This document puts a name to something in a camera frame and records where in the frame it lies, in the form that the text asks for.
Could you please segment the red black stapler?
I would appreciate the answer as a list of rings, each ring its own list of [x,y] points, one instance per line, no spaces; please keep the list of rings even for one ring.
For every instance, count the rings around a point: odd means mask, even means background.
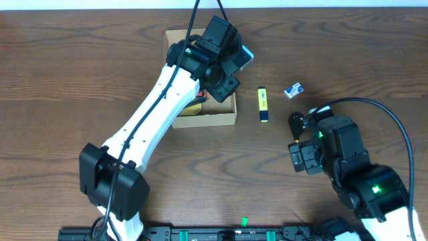
[[[194,99],[194,104],[201,104],[207,100],[208,93],[206,90],[202,90],[198,93],[197,97]]]

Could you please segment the black correction tape dispenser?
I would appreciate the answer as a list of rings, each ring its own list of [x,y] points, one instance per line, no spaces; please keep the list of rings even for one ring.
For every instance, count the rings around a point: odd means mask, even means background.
[[[304,124],[305,116],[301,112],[293,112],[288,118],[288,124],[290,126],[290,130],[292,132],[292,136],[295,142],[299,142],[300,136],[304,132],[305,124]]]

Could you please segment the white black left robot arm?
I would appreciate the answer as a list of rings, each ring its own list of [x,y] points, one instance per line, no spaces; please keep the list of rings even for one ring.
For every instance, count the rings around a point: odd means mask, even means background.
[[[235,92],[236,68],[226,66],[245,55],[237,29],[213,17],[202,35],[187,32],[170,46],[154,88],[126,124],[101,147],[88,143],[82,149],[80,190],[102,212],[91,240],[138,240],[143,231],[139,211],[150,191],[142,174],[154,149],[201,90],[217,102]]]

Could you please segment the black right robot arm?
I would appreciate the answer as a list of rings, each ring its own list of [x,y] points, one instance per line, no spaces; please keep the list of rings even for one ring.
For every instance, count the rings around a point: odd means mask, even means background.
[[[358,125],[330,107],[308,115],[293,112],[288,146],[294,169],[325,173],[342,204],[361,220],[374,240],[424,240],[410,193],[386,165],[371,163]]]

